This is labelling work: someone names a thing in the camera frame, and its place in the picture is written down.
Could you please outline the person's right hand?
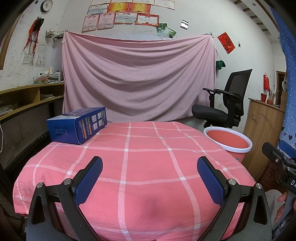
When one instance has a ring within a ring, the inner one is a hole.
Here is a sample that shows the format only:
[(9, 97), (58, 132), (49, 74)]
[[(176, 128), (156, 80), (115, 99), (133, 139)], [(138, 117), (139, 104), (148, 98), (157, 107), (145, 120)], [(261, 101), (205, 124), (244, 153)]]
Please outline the person's right hand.
[(287, 194), (288, 192), (286, 191), (285, 193), (283, 193), (280, 197), (278, 197), (277, 201), (279, 203), (282, 203), (282, 206), (278, 209), (277, 213), (276, 213), (276, 218), (275, 218), (275, 223), (278, 223), (281, 219), (281, 216), (283, 214), (283, 210), (285, 208), (285, 202), (287, 200)]

